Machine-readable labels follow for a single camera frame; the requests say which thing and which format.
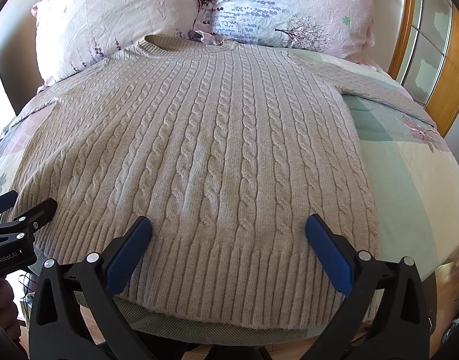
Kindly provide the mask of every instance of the blue gripper pad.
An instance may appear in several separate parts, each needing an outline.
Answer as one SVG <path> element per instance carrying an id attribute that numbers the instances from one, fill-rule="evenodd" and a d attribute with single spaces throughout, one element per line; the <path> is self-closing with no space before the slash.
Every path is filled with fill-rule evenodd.
<path id="1" fill-rule="evenodd" d="M 18 194 L 16 191 L 9 191 L 0 196 L 0 214 L 12 208 L 17 202 Z"/>
<path id="2" fill-rule="evenodd" d="M 348 297 L 353 290 L 353 268 L 333 240 L 333 233 L 319 215 L 306 221 L 306 238 L 334 289 Z"/>
<path id="3" fill-rule="evenodd" d="M 148 248 L 153 230 L 148 218 L 140 216 L 128 232 L 121 237 L 121 245 L 104 270 L 105 292 L 108 296 L 120 294 L 126 287 L 134 269 Z"/>

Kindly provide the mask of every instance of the silver screw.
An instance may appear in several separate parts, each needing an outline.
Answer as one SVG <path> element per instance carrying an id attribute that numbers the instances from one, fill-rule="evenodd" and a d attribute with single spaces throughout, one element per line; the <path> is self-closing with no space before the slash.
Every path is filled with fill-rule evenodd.
<path id="1" fill-rule="evenodd" d="M 362 250 L 358 253 L 358 257 L 363 260 L 363 261 L 370 261 L 371 260 L 371 255 L 369 252 Z"/>
<path id="2" fill-rule="evenodd" d="M 54 260 L 53 259 L 47 259 L 45 261 L 45 268 L 51 268 L 54 265 Z"/>
<path id="3" fill-rule="evenodd" d="M 406 257 L 403 259 L 403 262 L 404 262 L 407 266 L 413 266 L 413 265 L 414 265 L 414 260 L 413 260 L 411 257 L 408 257 L 408 256 L 406 256 Z"/>
<path id="4" fill-rule="evenodd" d="M 90 253 L 86 257 L 86 261 L 88 261 L 89 263 L 95 263 L 96 261 L 98 261 L 98 259 L 99 259 L 99 254 L 98 253 Z"/>

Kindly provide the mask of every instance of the white pillow with lavender print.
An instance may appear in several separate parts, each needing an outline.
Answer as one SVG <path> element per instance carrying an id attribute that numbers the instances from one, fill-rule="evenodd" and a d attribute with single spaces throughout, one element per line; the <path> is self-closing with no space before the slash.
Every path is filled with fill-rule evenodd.
<path id="1" fill-rule="evenodd" d="M 145 35 L 188 38 L 199 0 L 41 0 L 36 53 L 46 86 L 86 69 Z"/>
<path id="2" fill-rule="evenodd" d="M 373 0 L 206 0 L 194 30 L 360 63 L 374 45 L 373 14 Z"/>

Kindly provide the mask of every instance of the ribbed neckline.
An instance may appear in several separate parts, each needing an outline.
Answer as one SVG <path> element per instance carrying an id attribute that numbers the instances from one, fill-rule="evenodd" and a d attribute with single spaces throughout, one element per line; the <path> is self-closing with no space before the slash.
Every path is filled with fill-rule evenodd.
<path id="1" fill-rule="evenodd" d="M 151 56 L 183 57 L 234 50 L 238 46 L 238 43 L 225 40 L 222 45 L 213 46 L 181 38 L 173 38 L 162 35 L 147 35 L 144 39 L 138 42 L 138 46 L 150 53 Z"/>

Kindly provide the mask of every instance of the cable knit pattern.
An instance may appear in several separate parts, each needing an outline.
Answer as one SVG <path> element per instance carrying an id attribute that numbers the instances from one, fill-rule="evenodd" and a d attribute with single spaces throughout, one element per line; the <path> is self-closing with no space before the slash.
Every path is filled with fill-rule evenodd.
<path id="1" fill-rule="evenodd" d="M 102 251 L 147 216 L 153 238 L 120 295 L 142 310 L 258 329 L 323 325 L 342 296 L 308 245 L 308 215 L 357 250 L 379 249 L 344 92 L 431 122 L 396 92 L 284 49 L 146 37 L 27 104 L 20 120 L 52 109 L 13 181 L 12 214 L 56 199 L 36 244 L 60 263 Z"/>

